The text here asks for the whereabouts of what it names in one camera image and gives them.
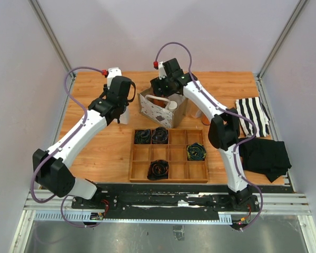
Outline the black white striped cloth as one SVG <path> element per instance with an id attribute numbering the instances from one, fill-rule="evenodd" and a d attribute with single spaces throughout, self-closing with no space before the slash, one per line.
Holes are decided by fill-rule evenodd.
<path id="1" fill-rule="evenodd" d="M 265 138 L 270 134 L 270 117 L 259 97 L 238 99 L 235 101 L 235 106 L 238 115 L 255 124 L 257 138 Z"/>

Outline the blue pump bottle orange base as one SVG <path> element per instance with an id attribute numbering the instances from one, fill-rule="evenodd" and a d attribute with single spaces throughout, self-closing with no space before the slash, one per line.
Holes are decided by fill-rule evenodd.
<path id="1" fill-rule="evenodd" d="M 210 125 L 210 120 L 204 114 L 202 115 L 201 122 L 203 125 L 206 125 L 206 126 Z"/>

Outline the white round cap bottle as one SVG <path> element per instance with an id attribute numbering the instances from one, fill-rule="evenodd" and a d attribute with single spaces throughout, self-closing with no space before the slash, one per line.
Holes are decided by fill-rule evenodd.
<path id="1" fill-rule="evenodd" d="M 167 105 L 166 105 L 166 109 L 174 112 L 178 107 L 178 104 L 175 101 L 170 101 Z"/>

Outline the white bottle black cap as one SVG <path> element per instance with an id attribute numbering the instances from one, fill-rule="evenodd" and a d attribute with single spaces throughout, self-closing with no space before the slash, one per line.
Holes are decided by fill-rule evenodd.
<path id="1" fill-rule="evenodd" d="M 130 111 L 129 107 L 127 106 L 125 111 L 120 115 L 119 122 L 120 124 L 129 124 L 130 121 Z"/>

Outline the clear bottle pink cap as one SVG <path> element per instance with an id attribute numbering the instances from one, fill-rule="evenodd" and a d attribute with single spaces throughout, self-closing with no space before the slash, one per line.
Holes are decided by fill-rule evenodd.
<path id="1" fill-rule="evenodd" d="M 191 100 L 187 101 L 186 116 L 198 119 L 202 116 L 202 111 Z"/>

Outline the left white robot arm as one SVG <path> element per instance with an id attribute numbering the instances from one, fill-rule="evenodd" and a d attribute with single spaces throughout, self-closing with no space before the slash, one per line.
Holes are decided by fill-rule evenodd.
<path id="1" fill-rule="evenodd" d="M 121 115 L 132 102 L 128 98 L 130 90 L 135 89 L 135 83 L 124 76 L 115 76 L 110 85 L 104 85 L 103 93 L 84 109 L 83 117 L 64 137 L 47 150 L 34 152 L 32 183 L 40 184 L 60 198 L 67 195 L 81 197 L 90 208 L 99 207 L 102 195 L 97 192 L 97 186 L 74 177 L 70 167 L 96 134 L 114 120 L 126 122 L 121 120 Z"/>

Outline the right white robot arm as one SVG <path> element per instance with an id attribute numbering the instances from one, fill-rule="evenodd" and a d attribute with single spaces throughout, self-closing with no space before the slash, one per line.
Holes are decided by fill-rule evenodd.
<path id="1" fill-rule="evenodd" d="M 154 94 L 170 96 L 180 93 L 191 100 L 208 118 L 208 139 L 223 160 L 228 177 L 228 204 L 235 211 L 247 206 L 252 193 L 242 168 L 237 146 L 240 136 L 237 111 L 219 103 L 190 72 L 184 73 L 176 58 L 154 61 L 159 76 L 151 80 Z"/>

